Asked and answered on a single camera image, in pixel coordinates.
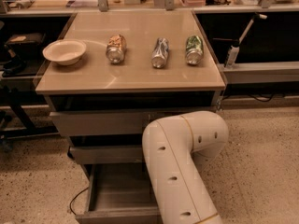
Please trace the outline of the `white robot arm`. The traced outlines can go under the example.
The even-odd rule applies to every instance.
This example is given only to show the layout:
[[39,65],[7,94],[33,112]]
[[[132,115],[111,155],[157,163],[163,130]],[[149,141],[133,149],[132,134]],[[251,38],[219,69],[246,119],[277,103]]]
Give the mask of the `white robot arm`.
[[143,154],[163,224],[223,224],[200,171],[228,137],[224,119],[209,111],[156,119],[146,127]]

